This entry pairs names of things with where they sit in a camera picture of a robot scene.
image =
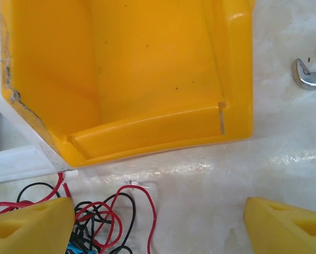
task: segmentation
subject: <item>wrench jaw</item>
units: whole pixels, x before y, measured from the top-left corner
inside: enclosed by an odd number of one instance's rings
[[[295,82],[303,89],[316,90],[316,72],[310,72],[301,59],[293,64],[293,77]]]

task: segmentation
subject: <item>yellow plastic bin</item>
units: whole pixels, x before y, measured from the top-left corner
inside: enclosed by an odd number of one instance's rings
[[[2,94],[71,166],[252,134],[252,2],[1,0]]]

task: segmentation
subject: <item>wire bundle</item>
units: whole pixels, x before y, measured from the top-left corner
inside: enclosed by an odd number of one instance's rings
[[[47,183],[42,183],[42,182],[29,184],[21,190],[15,203],[14,202],[0,202],[0,206],[7,206],[7,208],[0,211],[0,214],[12,211],[14,209],[26,207],[32,204],[38,204],[38,203],[47,201],[51,199],[52,197],[54,197],[55,195],[56,197],[60,197],[60,194],[58,193],[58,189],[60,188],[60,185],[63,186],[66,196],[71,197],[67,184],[63,183],[64,178],[63,178],[62,173],[59,173],[58,175],[59,175],[59,179],[55,187]],[[21,196],[25,192],[25,190],[36,185],[45,185],[51,188],[52,191],[49,195],[44,197],[42,200],[35,203],[31,201],[21,201]],[[157,214],[156,214],[154,203],[149,193],[144,188],[140,186],[134,186],[134,185],[122,186],[121,188],[118,189],[118,191],[114,195],[108,197],[103,202],[92,203],[90,201],[84,201],[84,202],[80,202],[79,204],[75,206],[75,226],[70,236],[70,241],[69,241],[66,254],[72,254],[72,253],[73,254],[77,254],[77,253],[93,254],[93,253],[96,253],[94,250],[96,250],[99,254],[103,254],[107,248],[113,247],[119,242],[122,236],[122,231],[123,231],[122,222],[119,216],[113,211],[114,203],[119,196],[124,196],[131,202],[132,219],[122,243],[116,248],[114,248],[110,252],[110,254],[118,254],[123,249],[127,250],[129,254],[133,254],[132,250],[128,246],[125,245],[132,231],[134,221],[136,218],[136,204],[134,202],[134,199],[127,193],[122,192],[124,189],[128,189],[128,188],[138,189],[144,192],[152,207],[153,223],[152,223],[152,228],[151,228],[148,241],[147,241],[147,253],[150,254],[150,244],[151,244],[153,232],[156,225]],[[119,232],[115,240],[111,242],[111,237],[113,235],[114,226],[116,223],[119,225]],[[101,244],[95,239],[95,237],[105,224],[110,225],[110,231],[106,239],[106,242],[104,244]]]

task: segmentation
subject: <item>white surface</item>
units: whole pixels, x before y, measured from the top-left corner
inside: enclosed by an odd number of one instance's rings
[[[52,164],[41,152],[40,147],[36,148],[35,146],[30,146],[31,142],[28,141],[21,132],[30,134],[30,136],[33,135],[32,137],[35,138],[30,139],[32,142],[34,142],[38,136],[2,98],[1,62],[0,112],[7,117],[4,118],[0,114],[0,182],[56,172]]]
[[[70,173],[75,202],[103,200],[129,180],[145,184],[158,212],[156,254],[252,253],[242,221],[248,196],[316,211],[316,92],[301,90],[291,76],[297,57],[310,57],[316,69],[316,1],[258,0],[254,18],[254,137]],[[0,184],[0,200],[15,200],[29,182]],[[151,211],[143,195],[131,193],[138,219],[128,246],[146,253]],[[128,210],[119,206],[128,223]]]

